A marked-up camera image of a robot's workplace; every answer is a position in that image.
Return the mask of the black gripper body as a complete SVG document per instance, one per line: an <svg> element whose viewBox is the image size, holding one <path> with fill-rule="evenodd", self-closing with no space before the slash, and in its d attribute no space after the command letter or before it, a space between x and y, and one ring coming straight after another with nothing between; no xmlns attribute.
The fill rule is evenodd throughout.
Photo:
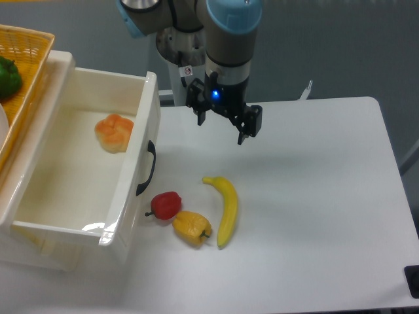
<svg viewBox="0 0 419 314"><path fill-rule="evenodd" d="M220 84L219 75L213 72L204 77L204 97L207 111L213 111L227 119L237 114L245 101L248 78L238 84Z"/></svg>

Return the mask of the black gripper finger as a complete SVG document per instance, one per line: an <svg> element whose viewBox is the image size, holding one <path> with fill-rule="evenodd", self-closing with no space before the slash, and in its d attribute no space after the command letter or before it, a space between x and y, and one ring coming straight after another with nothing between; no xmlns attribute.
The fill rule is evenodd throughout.
<svg viewBox="0 0 419 314"><path fill-rule="evenodd" d="M255 137L261 129L263 108L260 105L246 105L233 114L230 121L238 129L238 144L241 145L248 137Z"/></svg>
<svg viewBox="0 0 419 314"><path fill-rule="evenodd" d="M186 106L197 116L197 124L201 126L206 119L207 101L204 97L204 83L195 78L187 87Z"/></svg>

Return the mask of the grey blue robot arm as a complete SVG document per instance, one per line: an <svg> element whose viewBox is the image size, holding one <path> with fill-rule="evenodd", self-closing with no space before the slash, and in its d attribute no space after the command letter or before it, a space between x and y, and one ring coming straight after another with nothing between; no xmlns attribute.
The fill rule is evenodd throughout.
<svg viewBox="0 0 419 314"><path fill-rule="evenodd" d="M191 108L202 125L208 111L238 130L238 143L255 137L263 110L247 105L246 90L261 1L117 1L134 38L156 36L170 69L174 103Z"/></svg>

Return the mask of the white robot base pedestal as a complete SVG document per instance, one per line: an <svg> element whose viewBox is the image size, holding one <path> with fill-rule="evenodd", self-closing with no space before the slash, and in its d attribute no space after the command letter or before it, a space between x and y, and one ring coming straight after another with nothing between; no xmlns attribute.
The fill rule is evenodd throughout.
<svg viewBox="0 0 419 314"><path fill-rule="evenodd" d="M185 33L168 27L156 34L156 49L168 65L176 106L185 105L187 87L194 79L204 80L205 40L203 29Z"/></svg>

